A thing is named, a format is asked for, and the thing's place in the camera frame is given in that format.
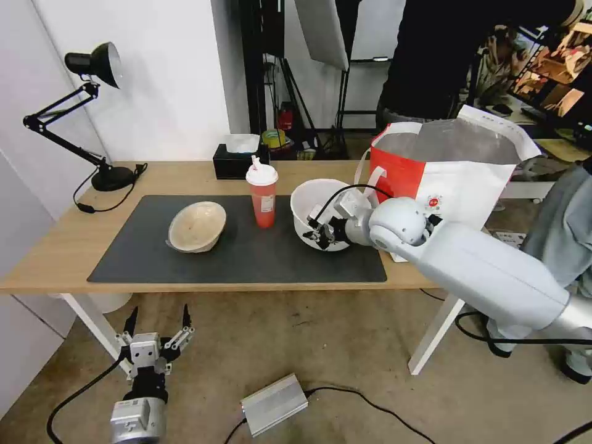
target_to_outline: cup lid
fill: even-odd
[[[278,172],[273,166],[259,162],[259,158],[254,155],[251,159],[253,165],[247,171],[247,182],[255,186],[267,186],[278,181]]]

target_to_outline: lamp arm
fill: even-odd
[[[56,108],[58,105],[64,103],[65,101],[71,99],[72,97],[74,97],[82,92],[85,92],[89,95],[83,101],[81,101],[75,105],[72,105],[70,108],[67,108],[67,109],[51,111],[52,109]],[[84,106],[88,102],[96,99],[98,96],[99,96],[99,85],[96,83],[93,83],[93,82],[87,82],[84,85],[82,85],[80,88],[78,88],[76,91],[71,92],[67,96],[64,96],[63,98],[59,99],[57,102],[52,103],[51,105],[43,108],[39,112],[25,116],[25,118],[23,119],[23,124],[29,130],[34,131],[34,132],[42,135],[46,139],[51,140],[53,143],[56,143],[64,148],[66,148],[68,151],[76,154],[79,157],[82,157],[87,162],[90,162],[93,165],[98,166],[98,167],[101,165],[105,165],[106,164],[105,157],[100,157],[100,156],[94,155],[92,153],[89,153],[88,151],[84,150],[83,148],[78,147],[78,146],[68,142],[67,140],[63,139],[62,137],[58,136],[55,133],[52,133],[51,131],[49,131],[47,129],[47,126],[50,125],[51,123],[55,122],[56,120],[62,118],[65,115],[71,113],[72,111]]]

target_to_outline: black desk lamp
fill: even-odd
[[[145,166],[144,168],[136,168],[136,172],[133,172],[124,166],[111,166],[107,163],[107,159],[105,157],[84,150],[81,147],[78,147],[67,140],[62,139],[60,136],[52,133],[47,128],[51,123],[54,123],[56,120],[84,106],[99,96],[99,84],[93,81],[93,75],[96,75],[102,81],[113,86],[114,88],[119,88],[118,83],[121,82],[123,76],[121,73],[121,60],[115,45],[111,42],[103,43],[98,45],[98,47],[96,47],[95,50],[90,54],[69,52],[66,54],[64,61],[66,63],[66,67],[71,72],[78,74],[82,80],[86,80],[87,82],[76,91],[61,98],[57,102],[52,103],[50,106],[43,108],[41,111],[35,114],[26,116],[23,119],[24,125],[29,130],[42,135],[46,139],[49,139],[58,145],[61,145],[68,151],[73,152],[74,154],[85,159],[87,162],[95,165],[98,172],[92,176],[91,180],[92,186],[95,188],[95,190],[114,191],[134,184],[138,176],[146,169]],[[81,102],[67,109],[53,110],[58,105],[82,92],[88,94],[88,97]],[[89,207],[89,205],[78,203],[77,205],[82,211],[95,211],[94,209],[89,211],[88,208],[87,210],[81,208],[81,206]]]

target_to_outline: bag handle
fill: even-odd
[[[356,174],[353,177],[354,184],[360,183],[362,169],[364,168],[364,161],[366,160],[366,156],[368,155],[368,153],[370,153],[370,150],[371,150],[371,148],[368,148],[365,151],[365,153],[362,155],[362,159],[360,159],[360,162],[358,164],[358,168],[356,168]],[[378,183],[378,179],[380,179],[380,177],[386,177],[386,176],[387,176],[387,170],[385,170],[381,166],[377,166],[374,169],[374,171],[372,171],[372,174],[370,174],[370,178],[368,179],[368,185],[376,186],[376,184]],[[364,195],[365,198],[370,200],[370,203],[372,204],[373,208],[377,205],[378,200],[376,199],[376,192],[372,188],[364,188],[364,192],[362,194]]]
[[[364,151],[364,154],[362,154],[362,158],[360,159],[358,167],[356,168],[356,174],[353,177],[354,185],[360,183],[360,176],[362,175],[362,170],[364,169],[364,161],[366,160],[366,156],[370,153],[370,149],[371,148],[368,148],[366,151]]]

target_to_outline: plastic cup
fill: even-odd
[[[269,228],[276,218],[278,172],[273,166],[260,163],[258,157],[252,156],[252,159],[246,179],[251,188],[255,219],[259,227]]]

